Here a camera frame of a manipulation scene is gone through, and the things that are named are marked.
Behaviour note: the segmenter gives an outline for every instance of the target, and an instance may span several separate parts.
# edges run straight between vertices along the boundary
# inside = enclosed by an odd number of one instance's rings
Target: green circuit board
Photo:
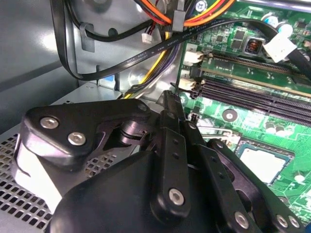
[[[285,198],[285,203],[305,224],[310,222],[311,128],[247,111],[243,108],[227,105],[215,100],[202,97],[192,100],[187,93],[181,93],[180,97],[186,113],[190,113],[195,106],[200,107],[201,119],[208,119],[212,122],[213,127],[231,129],[241,133],[242,137],[293,151],[295,154],[294,159],[281,171],[270,188],[278,197]],[[238,119],[234,122],[224,121],[222,113],[226,109],[234,109],[239,115]],[[282,125],[290,133],[282,137],[267,133],[265,131],[265,124],[267,122]],[[237,144],[231,145],[230,148],[235,151]],[[305,177],[303,183],[298,183],[294,179],[298,172]]]
[[[210,6],[214,0],[206,2]],[[279,22],[290,24],[293,33],[289,39],[304,55],[311,56],[311,46],[306,43],[311,42],[311,14],[236,2],[222,17],[262,20],[267,14],[276,16]],[[199,67],[202,77],[226,81],[234,87],[247,90],[260,90],[271,95],[311,102],[311,82],[289,61],[281,61],[278,67],[273,67],[275,64],[263,47],[256,53],[247,52],[247,43],[252,39],[262,44],[268,42],[259,30],[245,23],[223,25],[192,38],[185,43],[182,61],[189,48],[192,51],[203,52],[205,59],[192,66],[182,62],[178,77],[192,78],[190,70]],[[198,108],[201,121],[207,121],[215,128],[230,129],[241,137],[239,142],[228,144],[239,157],[245,148],[260,148],[254,145],[244,148],[239,145],[248,139],[271,145],[279,151],[290,151],[294,156],[288,157],[284,162],[284,168],[268,186],[306,225],[311,222],[311,128],[213,99],[197,97],[193,100],[188,93],[180,93],[180,97],[186,114]],[[237,120],[224,120],[223,112],[228,109],[238,113]],[[279,135],[267,132],[267,123],[282,126],[286,133]],[[282,152],[274,155],[279,158],[283,156]],[[304,181],[297,182],[297,175],[302,175]]]
[[[214,0],[207,0],[211,5]],[[279,22],[286,22],[293,28],[293,34],[289,39],[297,45],[298,48],[310,52],[309,46],[305,47],[305,41],[311,41],[311,15],[303,12],[288,11],[272,7],[263,7],[255,4],[235,2],[223,17],[229,18],[251,18],[261,20],[267,14],[273,14],[278,18]],[[245,23],[227,24],[212,29],[198,35],[192,42],[199,45],[199,50],[204,51],[220,51],[223,53],[232,53],[234,55],[242,55],[246,57],[260,57],[268,63],[273,63],[260,50],[258,54],[250,54],[245,52],[246,41],[249,38],[260,38],[263,42],[267,39],[257,29],[247,27]]]

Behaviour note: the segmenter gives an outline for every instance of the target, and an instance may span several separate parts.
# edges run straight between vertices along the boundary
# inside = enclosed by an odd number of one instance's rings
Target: yellow wire
[[[170,34],[168,32],[165,32],[165,40],[167,40],[170,37]],[[148,71],[148,73],[145,75],[145,77],[139,82],[139,84],[144,83],[152,74],[154,69],[157,67],[157,65],[160,63],[162,58],[164,57],[166,51],[163,51],[160,56],[158,57],[157,61],[154,63],[154,65],[151,67],[151,69]],[[124,98],[128,99],[131,97],[132,94],[127,94]]]
[[[207,12],[209,12],[211,9],[213,9],[221,0],[217,0],[215,1],[209,8],[207,8],[205,11],[203,11],[202,13],[198,14],[197,16],[187,19],[186,22],[192,21],[194,19],[197,19],[198,17],[201,17],[202,15],[206,14]]]
[[[187,22],[187,23],[185,23],[185,25],[187,27],[193,27],[193,26],[198,26],[198,25],[207,23],[207,22],[213,20],[214,18],[216,18],[217,16],[221,15],[223,12],[225,12],[235,1],[236,0],[229,0],[227,2],[227,4],[222,7],[222,9],[220,9],[216,13],[212,14],[211,16],[209,16],[209,17],[207,17],[201,21],[198,21],[198,22]]]

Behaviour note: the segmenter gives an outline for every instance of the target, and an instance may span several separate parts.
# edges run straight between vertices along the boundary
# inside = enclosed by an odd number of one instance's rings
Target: motherboard
[[[213,0],[201,0],[209,6]],[[236,2],[222,17],[275,27],[311,57],[311,14]],[[311,82],[246,23],[206,31],[184,45],[179,78],[196,80],[180,93],[188,119],[206,141],[227,146],[307,225],[311,222]]]

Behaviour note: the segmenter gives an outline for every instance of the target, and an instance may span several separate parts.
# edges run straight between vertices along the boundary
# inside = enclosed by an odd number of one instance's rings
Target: white connector
[[[141,34],[141,40],[144,44],[152,44],[152,41],[153,41],[153,37],[152,35],[149,35],[147,33],[142,33]]]
[[[203,61],[204,54],[200,51],[186,51],[184,57],[184,64],[188,66],[192,66],[193,64],[199,63]]]

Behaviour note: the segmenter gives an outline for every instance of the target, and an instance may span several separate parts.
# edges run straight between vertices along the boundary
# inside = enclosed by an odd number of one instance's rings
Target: perforated metal
[[[52,217],[45,201],[19,186],[10,173],[16,141],[17,134],[0,142],[0,210],[33,227],[45,229]],[[86,176],[90,178],[107,169],[115,158],[108,153],[91,159],[86,165]]]

